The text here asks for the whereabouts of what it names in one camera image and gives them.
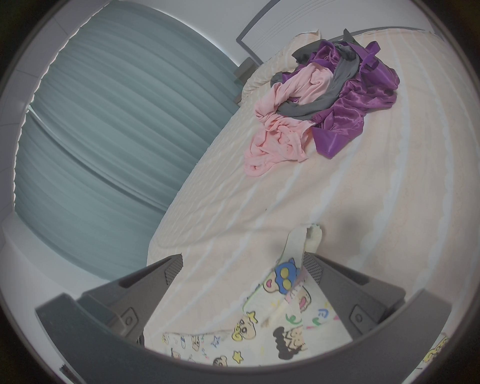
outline beige bed sheet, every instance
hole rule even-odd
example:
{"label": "beige bed sheet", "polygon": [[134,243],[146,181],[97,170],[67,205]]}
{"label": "beige bed sheet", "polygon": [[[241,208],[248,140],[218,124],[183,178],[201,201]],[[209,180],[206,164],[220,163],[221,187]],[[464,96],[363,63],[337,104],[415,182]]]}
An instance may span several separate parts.
{"label": "beige bed sheet", "polygon": [[243,101],[185,181],[153,236],[148,263],[182,253],[184,267],[145,328],[231,329],[241,305],[280,256],[289,231],[317,223],[318,253],[407,291],[428,287],[453,303],[450,334],[468,306],[480,266],[480,104],[453,50],[430,33],[367,32],[363,46],[400,77],[390,110],[369,113],[364,132],[333,159],[310,158],[246,177],[243,152],[259,122]]}

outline headboard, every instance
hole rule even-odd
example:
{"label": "headboard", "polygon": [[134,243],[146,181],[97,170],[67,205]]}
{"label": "headboard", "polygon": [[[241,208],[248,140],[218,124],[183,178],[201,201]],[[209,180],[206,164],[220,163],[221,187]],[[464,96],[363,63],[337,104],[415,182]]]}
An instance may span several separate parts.
{"label": "headboard", "polygon": [[270,0],[248,23],[237,42],[258,65],[294,36],[320,30],[331,39],[350,32],[407,27],[433,32],[411,0]]}

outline curtain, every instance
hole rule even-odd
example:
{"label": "curtain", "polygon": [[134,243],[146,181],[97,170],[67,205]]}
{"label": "curtain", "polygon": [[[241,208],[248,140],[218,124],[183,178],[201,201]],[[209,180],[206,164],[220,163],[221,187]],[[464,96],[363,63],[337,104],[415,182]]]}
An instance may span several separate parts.
{"label": "curtain", "polygon": [[177,20],[110,3],[60,51],[29,107],[19,217],[99,277],[145,266],[168,206],[238,109],[235,69]]}

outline cartoon mouth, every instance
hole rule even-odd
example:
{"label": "cartoon mouth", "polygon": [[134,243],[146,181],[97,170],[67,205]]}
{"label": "cartoon mouth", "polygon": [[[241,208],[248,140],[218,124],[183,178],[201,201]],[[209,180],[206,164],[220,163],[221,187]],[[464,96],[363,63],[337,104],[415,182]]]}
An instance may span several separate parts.
{"label": "cartoon mouth", "polygon": [[306,297],[302,297],[301,300],[300,300],[300,309],[303,309],[305,307],[305,305],[307,305],[307,298]]}

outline pink clothing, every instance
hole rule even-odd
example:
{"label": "pink clothing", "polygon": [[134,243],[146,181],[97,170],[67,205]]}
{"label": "pink clothing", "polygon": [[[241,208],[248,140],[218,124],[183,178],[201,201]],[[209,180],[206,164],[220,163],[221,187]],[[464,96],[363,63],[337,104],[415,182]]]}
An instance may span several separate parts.
{"label": "pink clothing", "polygon": [[276,110],[290,97],[298,97],[300,105],[311,103],[325,93],[332,77],[329,69],[310,63],[284,84],[274,84],[257,101],[255,115],[263,126],[245,151],[245,173],[248,176],[260,176],[281,161],[300,162],[307,158],[303,146],[307,141],[307,130],[315,122],[281,116]]}

